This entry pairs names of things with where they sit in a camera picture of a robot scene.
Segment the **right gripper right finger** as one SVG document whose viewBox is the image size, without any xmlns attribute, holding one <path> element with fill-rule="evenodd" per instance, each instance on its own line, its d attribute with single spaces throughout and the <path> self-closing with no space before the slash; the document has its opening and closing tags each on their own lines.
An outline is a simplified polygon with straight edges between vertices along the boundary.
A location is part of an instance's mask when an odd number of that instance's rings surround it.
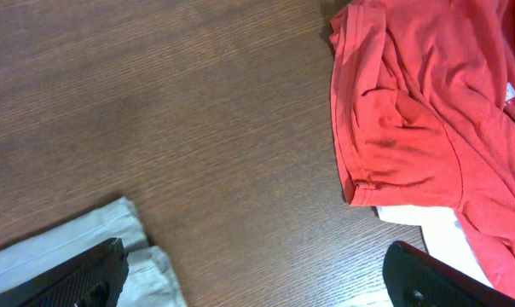
<svg viewBox="0 0 515 307">
<path fill-rule="evenodd" d="M 388 247 L 382 269 L 394 307 L 515 307 L 515 299 L 404 241 Z"/>
</svg>

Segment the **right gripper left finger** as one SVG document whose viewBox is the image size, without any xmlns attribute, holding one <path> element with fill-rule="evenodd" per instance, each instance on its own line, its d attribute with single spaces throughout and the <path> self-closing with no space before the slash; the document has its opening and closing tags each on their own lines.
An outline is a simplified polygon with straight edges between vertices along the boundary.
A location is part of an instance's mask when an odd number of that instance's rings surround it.
<svg viewBox="0 0 515 307">
<path fill-rule="evenodd" d="M 128 273 L 122 240 L 110 238 L 0 293 L 0 307 L 116 307 Z"/>
</svg>

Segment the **khaki beige trousers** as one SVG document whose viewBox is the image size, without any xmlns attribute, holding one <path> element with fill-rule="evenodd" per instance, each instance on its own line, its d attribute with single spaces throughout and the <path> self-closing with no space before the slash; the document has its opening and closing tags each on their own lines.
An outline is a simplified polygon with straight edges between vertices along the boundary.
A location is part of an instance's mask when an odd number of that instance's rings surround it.
<svg viewBox="0 0 515 307">
<path fill-rule="evenodd" d="M 120 238 L 128 252 L 119 306 L 186 304 L 169 257 L 150 244 L 134 203 L 125 197 L 1 250 L 0 293 L 112 237 Z"/>
</svg>

